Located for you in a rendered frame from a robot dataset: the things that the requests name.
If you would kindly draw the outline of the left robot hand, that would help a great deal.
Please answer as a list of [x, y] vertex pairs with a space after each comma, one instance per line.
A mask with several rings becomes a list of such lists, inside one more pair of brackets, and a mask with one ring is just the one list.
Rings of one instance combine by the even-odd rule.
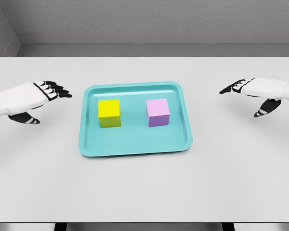
[[45, 103], [59, 98], [71, 98], [64, 87], [52, 81], [32, 82], [0, 93], [0, 104], [9, 119], [22, 124], [39, 124], [40, 121], [28, 110], [42, 107]]

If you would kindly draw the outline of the teal tray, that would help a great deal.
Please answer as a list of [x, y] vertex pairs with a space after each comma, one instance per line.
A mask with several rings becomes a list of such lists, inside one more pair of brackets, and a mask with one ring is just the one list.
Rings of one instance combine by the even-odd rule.
[[[148, 126], [146, 101], [167, 99], [169, 124]], [[98, 102], [119, 100], [122, 125], [102, 128]], [[79, 150], [86, 157], [180, 152], [192, 145], [182, 87], [176, 82], [95, 85], [84, 92]]]

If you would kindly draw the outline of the yellow cube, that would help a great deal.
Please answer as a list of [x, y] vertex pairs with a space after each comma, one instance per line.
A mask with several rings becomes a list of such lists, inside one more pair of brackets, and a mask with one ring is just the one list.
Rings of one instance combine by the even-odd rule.
[[98, 119], [102, 128], [121, 127], [120, 102], [102, 100], [98, 102]]

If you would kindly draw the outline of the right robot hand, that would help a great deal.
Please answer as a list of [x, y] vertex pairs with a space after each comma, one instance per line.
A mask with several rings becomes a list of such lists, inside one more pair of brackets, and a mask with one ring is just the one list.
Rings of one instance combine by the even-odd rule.
[[273, 112], [281, 105], [282, 99], [289, 101], [289, 82], [277, 79], [241, 79], [221, 90], [220, 94], [232, 91], [250, 97], [261, 97], [266, 99], [260, 109], [254, 114], [254, 117], [261, 117]]

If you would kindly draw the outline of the purple cube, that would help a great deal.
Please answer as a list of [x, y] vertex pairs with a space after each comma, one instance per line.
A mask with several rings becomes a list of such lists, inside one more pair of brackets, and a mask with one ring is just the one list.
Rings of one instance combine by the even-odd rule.
[[146, 101], [146, 115], [149, 127], [169, 124], [170, 111], [166, 98]]

